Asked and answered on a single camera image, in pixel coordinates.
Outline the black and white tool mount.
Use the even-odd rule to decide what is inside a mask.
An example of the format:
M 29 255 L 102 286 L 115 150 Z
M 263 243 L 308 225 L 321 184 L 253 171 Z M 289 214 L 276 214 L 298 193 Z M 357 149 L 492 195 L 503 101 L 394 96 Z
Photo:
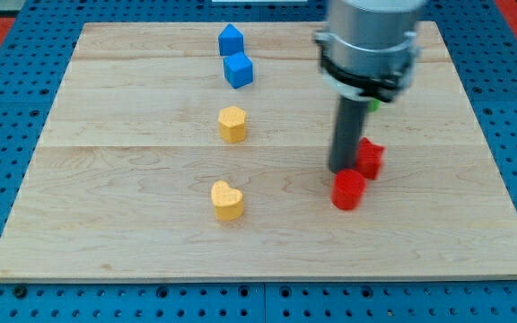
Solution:
M 410 86 L 416 71 L 416 33 L 408 31 L 404 38 L 389 48 L 367 48 L 349 44 L 330 31 L 316 31 L 322 78 L 349 100 L 392 102 Z

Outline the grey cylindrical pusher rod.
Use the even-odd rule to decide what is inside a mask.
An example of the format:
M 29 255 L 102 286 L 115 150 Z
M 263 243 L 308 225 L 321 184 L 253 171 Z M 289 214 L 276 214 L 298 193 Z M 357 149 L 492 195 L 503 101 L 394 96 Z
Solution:
M 349 100 L 346 97 L 339 99 L 329 150 L 331 172 L 338 173 L 354 168 L 367 112 L 367 100 Z

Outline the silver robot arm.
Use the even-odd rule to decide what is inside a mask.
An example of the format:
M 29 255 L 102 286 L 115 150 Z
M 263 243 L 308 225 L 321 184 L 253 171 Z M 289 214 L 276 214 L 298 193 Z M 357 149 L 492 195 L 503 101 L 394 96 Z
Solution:
M 316 31 L 323 80 L 338 94 L 329 170 L 355 166 L 370 106 L 392 102 L 412 83 L 416 26 L 426 0 L 330 0 Z

